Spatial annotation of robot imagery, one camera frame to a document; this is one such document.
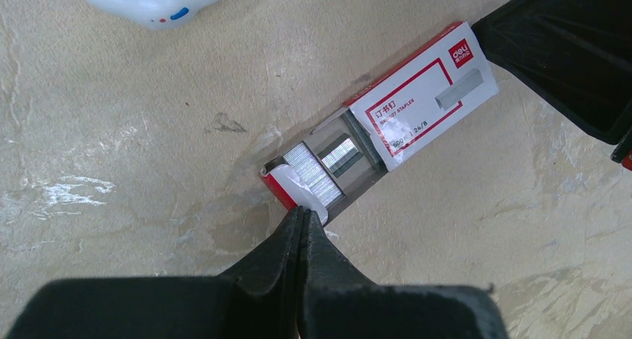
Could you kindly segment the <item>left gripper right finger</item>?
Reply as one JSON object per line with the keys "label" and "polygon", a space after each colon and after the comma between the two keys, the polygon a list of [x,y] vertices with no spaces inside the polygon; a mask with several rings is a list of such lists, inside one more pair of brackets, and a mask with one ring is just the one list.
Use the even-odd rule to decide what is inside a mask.
{"label": "left gripper right finger", "polygon": [[507,338],[490,290],[467,285],[379,285],[303,210],[298,331],[302,338]]}

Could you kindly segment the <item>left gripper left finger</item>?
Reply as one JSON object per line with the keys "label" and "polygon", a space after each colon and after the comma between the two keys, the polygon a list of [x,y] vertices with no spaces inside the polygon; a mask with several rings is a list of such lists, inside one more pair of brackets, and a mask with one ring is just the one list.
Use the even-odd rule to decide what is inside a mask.
{"label": "left gripper left finger", "polygon": [[60,279],[41,287],[9,338],[296,338],[304,210],[216,276]]}

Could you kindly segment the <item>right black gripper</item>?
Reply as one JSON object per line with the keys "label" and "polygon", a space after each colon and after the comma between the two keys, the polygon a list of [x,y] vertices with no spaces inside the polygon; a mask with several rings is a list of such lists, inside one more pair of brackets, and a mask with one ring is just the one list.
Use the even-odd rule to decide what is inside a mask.
{"label": "right black gripper", "polygon": [[631,0],[510,0],[473,31],[489,61],[631,167]]}

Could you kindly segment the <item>staple box with red label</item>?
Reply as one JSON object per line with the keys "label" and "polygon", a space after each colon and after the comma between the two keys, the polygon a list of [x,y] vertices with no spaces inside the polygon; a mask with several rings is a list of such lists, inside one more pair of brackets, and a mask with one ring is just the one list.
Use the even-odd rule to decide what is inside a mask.
{"label": "staple box with red label", "polygon": [[[283,156],[296,145],[266,163],[259,176],[285,208],[311,209],[322,224],[328,224],[498,91],[470,24],[453,22],[345,101],[297,143],[307,145],[342,191],[338,202],[325,207],[285,162]],[[336,140],[347,137],[363,157],[335,177],[321,157]]]}

